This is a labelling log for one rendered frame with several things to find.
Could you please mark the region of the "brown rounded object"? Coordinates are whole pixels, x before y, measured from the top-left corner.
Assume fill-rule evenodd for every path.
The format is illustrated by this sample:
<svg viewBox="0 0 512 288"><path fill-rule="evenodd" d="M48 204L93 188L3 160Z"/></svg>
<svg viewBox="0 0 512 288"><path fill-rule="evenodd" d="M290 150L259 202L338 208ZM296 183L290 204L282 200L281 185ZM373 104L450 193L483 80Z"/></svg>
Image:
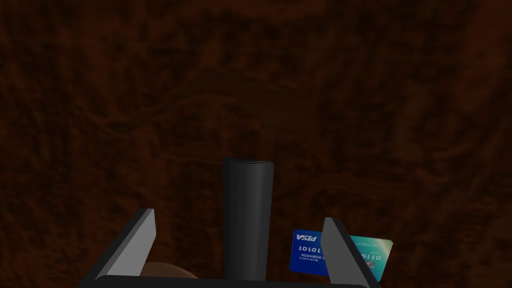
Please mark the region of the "brown rounded object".
<svg viewBox="0 0 512 288"><path fill-rule="evenodd" d="M146 262L141 270L142 277L197 278L191 272L164 262Z"/></svg>

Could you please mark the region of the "black cylinder bottle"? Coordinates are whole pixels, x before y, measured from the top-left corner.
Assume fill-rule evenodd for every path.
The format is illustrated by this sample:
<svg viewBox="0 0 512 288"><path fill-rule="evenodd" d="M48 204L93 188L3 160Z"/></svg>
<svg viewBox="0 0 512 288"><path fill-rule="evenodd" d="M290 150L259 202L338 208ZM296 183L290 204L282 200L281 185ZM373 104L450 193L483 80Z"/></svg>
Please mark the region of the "black cylinder bottle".
<svg viewBox="0 0 512 288"><path fill-rule="evenodd" d="M265 281L271 223L274 164L222 159L223 276Z"/></svg>

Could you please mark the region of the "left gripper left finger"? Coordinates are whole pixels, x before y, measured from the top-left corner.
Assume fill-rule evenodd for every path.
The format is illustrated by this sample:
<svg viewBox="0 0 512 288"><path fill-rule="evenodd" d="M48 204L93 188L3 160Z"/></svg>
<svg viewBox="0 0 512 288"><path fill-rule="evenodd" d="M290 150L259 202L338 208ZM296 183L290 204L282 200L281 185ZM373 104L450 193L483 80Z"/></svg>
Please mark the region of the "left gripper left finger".
<svg viewBox="0 0 512 288"><path fill-rule="evenodd" d="M93 282L105 275L139 276L155 237L155 211L152 208L139 209L82 281Z"/></svg>

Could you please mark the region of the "blue and teal card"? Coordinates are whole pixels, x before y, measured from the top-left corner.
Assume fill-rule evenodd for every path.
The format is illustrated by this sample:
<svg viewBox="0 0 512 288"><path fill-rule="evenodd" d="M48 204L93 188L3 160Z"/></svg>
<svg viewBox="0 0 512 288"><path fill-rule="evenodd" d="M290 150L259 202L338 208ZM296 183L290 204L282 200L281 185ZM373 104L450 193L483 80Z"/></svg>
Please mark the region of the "blue and teal card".
<svg viewBox="0 0 512 288"><path fill-rule="evenodd" d="M289 269L293 272L327 276L320 231L294 231ZM388 239L350 236L375 279L380 282L393 246Z"/></svg>

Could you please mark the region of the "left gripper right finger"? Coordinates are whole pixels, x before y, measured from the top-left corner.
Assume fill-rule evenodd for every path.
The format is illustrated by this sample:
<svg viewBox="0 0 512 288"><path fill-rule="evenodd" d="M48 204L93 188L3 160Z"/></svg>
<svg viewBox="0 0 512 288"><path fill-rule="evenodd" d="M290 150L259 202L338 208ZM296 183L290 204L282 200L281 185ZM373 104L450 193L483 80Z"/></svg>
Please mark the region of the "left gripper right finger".
<svg viewBox="0 0 512 288"><path fill-rule="evenodd" d="M338 218L325 218L320 243L331 284L337 288L380 288Z"/></svg>

